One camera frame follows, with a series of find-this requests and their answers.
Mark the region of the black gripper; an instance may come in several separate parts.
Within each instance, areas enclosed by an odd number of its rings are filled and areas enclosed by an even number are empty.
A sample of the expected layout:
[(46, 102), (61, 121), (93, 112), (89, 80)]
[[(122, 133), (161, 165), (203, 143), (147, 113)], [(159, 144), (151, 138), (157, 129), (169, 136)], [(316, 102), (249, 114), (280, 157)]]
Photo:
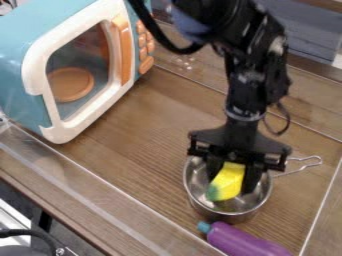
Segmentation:
[(208, 180), (212, 180), (217, 175), (223, 167), (223, 159), (228, 161), (231, 153), (236, 155), (233, 162), (249, 163), (245, 166), (241, 186), (243, 194), (253, 191), (261, 178), (264, 167), (271, 170), (284, 171), (291, 147), (265, 137), (257, 131), (256, 121), (244, 122), (228, 119), (217, 128), (191, 131), (188, 138), (187, 154), (203, 159), (207, 158)]

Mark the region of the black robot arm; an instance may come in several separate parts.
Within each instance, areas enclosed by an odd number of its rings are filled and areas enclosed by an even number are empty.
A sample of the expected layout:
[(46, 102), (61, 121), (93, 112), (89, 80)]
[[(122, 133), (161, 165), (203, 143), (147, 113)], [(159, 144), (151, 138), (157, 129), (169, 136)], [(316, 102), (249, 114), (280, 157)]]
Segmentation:
[(215, 175), (225, 162), (244, 166), (241, 192), (253, 191), (267, 170), (281, 171), (291, 148), (265, 137), (267, 107), (281, 105), (291, 80), (287, 75), (284, 27), (253, 0), (167, 0), (179, 33), (189, 41), (177, 47), (165, 36), (143, 0), (126, 0), (159, 44), (176, 54), (211, 46), (224, 58), (228, 93), (225, 123), (188, 134), (188, 154), (201, 158)]

